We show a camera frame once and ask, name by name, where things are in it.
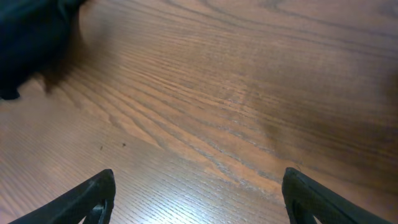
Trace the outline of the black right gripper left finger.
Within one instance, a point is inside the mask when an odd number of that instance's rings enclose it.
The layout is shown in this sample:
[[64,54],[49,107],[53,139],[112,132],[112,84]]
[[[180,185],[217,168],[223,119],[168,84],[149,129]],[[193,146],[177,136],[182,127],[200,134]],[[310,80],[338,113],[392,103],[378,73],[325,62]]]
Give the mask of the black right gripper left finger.
[[105,169],[11,224],[108,224],[115,195],[113,171]]

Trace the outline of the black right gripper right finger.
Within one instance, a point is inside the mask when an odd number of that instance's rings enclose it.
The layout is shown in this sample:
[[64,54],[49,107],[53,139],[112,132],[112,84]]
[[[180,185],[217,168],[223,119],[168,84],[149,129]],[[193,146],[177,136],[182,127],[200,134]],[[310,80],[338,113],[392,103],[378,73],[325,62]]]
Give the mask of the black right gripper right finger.
[[282,195],[291,224],[389,224],[293,167],[285,170]]

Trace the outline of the black polo shirt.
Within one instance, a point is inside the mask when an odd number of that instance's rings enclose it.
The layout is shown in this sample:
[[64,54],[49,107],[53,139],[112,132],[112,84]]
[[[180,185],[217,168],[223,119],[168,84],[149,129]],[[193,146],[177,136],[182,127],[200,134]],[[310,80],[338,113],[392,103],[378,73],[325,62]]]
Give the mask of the black polo shirt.
[[66,50],[72,22],[85,0],[1,1],[1,99],[16,100],[18,88]]

